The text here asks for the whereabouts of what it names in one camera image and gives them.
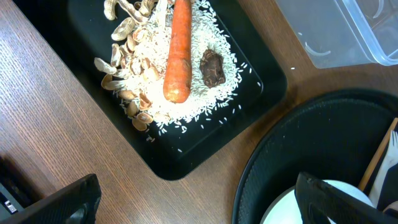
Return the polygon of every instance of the wooden table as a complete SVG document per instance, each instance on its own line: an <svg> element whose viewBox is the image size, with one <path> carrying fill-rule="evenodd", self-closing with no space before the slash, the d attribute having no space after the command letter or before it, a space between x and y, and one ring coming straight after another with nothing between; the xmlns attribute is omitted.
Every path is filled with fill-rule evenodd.
<svg viewBox="0 0 398 224"><path fill-rule="evenodd" d="M287 96L186 178L167 182L145 165L14 3L0 1L1 156L41 197L97 174L98 223L230 223L249 156L294 106L347 87L398 95L398 67L318 70L274 0L239 2L283 68Z"/></svg>

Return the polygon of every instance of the plastic fork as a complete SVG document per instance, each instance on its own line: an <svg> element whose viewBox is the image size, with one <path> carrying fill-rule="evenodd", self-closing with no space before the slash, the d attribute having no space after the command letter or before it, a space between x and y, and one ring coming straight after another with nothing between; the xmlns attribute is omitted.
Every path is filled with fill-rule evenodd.
<svg viewBox="0 0 398 224"><path fill-rule="evenodd" d="M385 158L377 173L376 180L373 183L372 190L369 194L369 199L377 207L383 187L384 179L386 178L388 170L398 164L398 133L391 131L390 141Z"/></svg>

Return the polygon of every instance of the clear plastic container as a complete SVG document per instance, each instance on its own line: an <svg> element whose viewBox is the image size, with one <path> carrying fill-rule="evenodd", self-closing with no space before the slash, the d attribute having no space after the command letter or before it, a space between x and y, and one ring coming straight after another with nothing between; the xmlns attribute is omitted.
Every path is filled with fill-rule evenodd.
<svg viewBox="0 0 398 224"><path fill-rule="evenodd" d="M317 68L398 64L398 0L276 0Z"/></svg>

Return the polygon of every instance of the carrot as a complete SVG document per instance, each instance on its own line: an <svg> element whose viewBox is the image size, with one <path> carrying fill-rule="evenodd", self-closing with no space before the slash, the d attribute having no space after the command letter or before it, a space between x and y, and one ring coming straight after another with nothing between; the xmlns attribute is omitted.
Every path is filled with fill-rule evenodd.
<svg viewBox="0 0 398 224"><path fill-rule="evenodd" d="M191 0L176 0L169 59L163 84L166 100L183 103L191 93Z"/></svg>

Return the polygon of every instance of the pile of rice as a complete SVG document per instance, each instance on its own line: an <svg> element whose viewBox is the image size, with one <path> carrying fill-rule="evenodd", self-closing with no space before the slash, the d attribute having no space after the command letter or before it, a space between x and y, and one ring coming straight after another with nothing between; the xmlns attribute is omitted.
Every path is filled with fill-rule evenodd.
<svg viewBox="0 0 398 224"><path fill-rule="evenodd" d="M170 117L170 121L156 120L158 126L168 125L183 119L190 122L197 121L201 113L211 114L216 110L217 100L232 100L235 88L241 81L240 70L236 66L235 54L231 53L231 46L227 41L228 35L215 24L216 13L206 0L196 0L192 6L192 91L184 103L171 103L164 98L163 82L169 55L173 9L169 5L164 28L157 22L157 11L154 10L145 27L149 33L147 37L135 47L135 57L148 58L159 72L160 79L147 83L140 76L131 76L126 80L125 88L128 90L142 90L152 102L152 107L146 112L151 116L163 114ZM214 50L224 58L223 70L226 81L213 88L208 88L203 81L199 69L200 60L206 49Z"/></svg>

